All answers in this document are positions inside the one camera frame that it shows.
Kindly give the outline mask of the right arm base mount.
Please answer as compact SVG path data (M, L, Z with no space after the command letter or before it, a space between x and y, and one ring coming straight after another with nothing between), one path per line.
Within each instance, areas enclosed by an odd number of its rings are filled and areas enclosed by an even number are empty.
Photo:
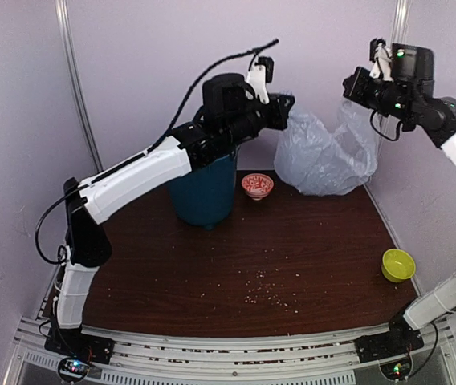
M421 332L414 330L399 316L395 316L389 322L388 331L364 335L354 341L359 362L380 362L401 355L402 359L395 362L381 363L381 374L395 384L408 382L425 368L438 347L438 327L434 321L430 322L430 325L434 330L434 344L422 363L415 364L412 357L414 351L425 345Z

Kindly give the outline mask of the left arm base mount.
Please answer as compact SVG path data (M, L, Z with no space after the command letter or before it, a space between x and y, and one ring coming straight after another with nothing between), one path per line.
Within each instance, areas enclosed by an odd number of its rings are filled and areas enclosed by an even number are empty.
M84 380L98 364L109 364L115 342L111 338L84 334L82 329L63 330L55 318L42 322L38 332L44 349L62 355L56 373L67 384Z

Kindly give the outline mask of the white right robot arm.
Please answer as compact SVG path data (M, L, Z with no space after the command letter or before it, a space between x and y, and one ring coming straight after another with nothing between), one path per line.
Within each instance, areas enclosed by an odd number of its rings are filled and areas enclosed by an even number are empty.
M373 79L362 67L344 81L344 95L387 113L403 131L401 140L381 145L371 183L401 244L419 257L425 287L383 336L383 347L396 355L413 341L413 330L456 309L456 99Z

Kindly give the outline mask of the teal plastic trash bin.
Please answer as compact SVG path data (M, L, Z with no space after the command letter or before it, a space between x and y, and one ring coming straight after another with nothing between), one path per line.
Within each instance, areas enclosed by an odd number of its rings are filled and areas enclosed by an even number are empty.
M174 211L189 225L211 230L234 207L238 148L209 166L171 180L166 188Z

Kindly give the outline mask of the translucent grey plastic bag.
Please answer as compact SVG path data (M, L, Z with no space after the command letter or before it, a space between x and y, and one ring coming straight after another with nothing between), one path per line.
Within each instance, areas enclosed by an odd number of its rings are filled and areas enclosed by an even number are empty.
M274 170L279 179L306 196L343 196L368 183L378 166L377 134L370 111L341 101L336 124L294 106L279 135Z

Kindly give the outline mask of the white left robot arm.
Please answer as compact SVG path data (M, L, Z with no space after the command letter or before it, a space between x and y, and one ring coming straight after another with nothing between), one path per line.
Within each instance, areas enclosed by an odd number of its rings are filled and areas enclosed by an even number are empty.
M96 272L112 255L104 222L155 188L228 156L264 128L285 130L294 103L293 95L279 93L270 94L268 103L245 100L226 120L182 124L154 149L147 148L96 176L65 183L67 257L54 310L59 325L54 339L60 348L70 356L86 350L87 340L77 331L83 308Z

